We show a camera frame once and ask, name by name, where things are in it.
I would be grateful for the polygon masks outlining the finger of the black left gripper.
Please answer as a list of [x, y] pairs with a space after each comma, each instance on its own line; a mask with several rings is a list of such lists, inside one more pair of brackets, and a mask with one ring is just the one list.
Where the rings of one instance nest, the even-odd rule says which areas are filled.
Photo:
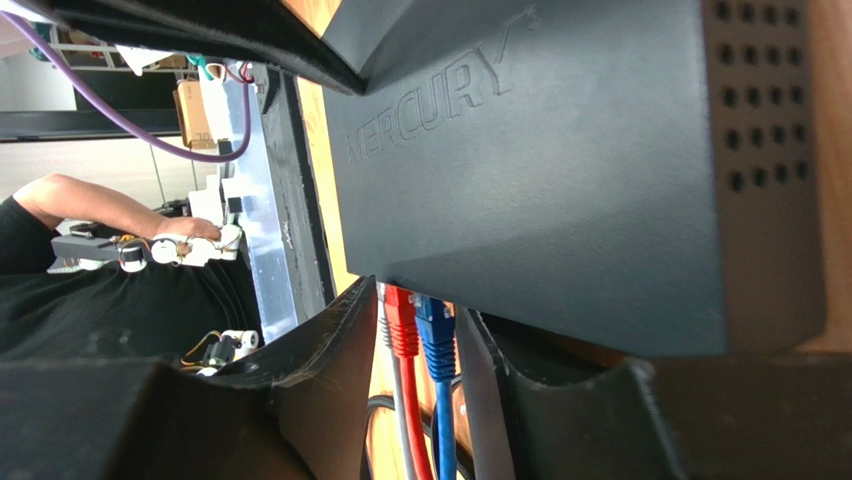
[[366, 88], [281, 1], [28, 1], [26, 9], [108, 43], [247, 60], [347, 95]]

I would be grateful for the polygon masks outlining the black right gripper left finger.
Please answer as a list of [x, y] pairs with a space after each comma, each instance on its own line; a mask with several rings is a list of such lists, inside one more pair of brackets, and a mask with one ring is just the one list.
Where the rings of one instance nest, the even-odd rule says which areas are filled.
[[210, 377], [153, 359], [5, 364], [1, 475], [356, 479], [376, 322], [376, 281], [362, 277]]

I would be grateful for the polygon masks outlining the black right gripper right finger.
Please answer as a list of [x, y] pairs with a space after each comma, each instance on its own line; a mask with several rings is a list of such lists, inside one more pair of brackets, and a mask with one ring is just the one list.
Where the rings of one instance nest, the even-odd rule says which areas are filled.
[[847, 354], [627, 358], [457, 312], [480, 479], [847, 479]]

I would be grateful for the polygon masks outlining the black network switch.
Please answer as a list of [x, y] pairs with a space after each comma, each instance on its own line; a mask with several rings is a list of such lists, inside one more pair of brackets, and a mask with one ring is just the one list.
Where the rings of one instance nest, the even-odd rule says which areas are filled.
[[803, 1], [344, 1], [348, 270], [645, 356], [827, 319]]

